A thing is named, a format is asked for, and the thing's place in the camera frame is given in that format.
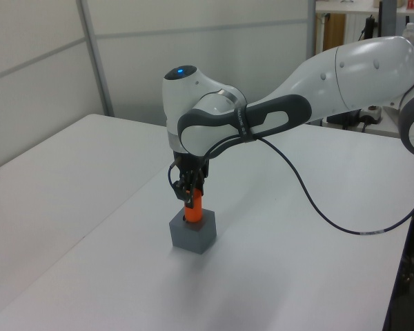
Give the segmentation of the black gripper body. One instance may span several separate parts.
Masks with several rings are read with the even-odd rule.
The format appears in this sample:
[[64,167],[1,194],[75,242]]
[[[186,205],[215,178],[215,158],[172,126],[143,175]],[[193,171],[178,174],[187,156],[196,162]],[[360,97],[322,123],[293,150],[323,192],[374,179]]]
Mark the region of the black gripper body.
[[173,156],[180,175],[192,174],[197,168],[200,168],[202,176],[208,176],[209,160],[189,153],[173,152]]

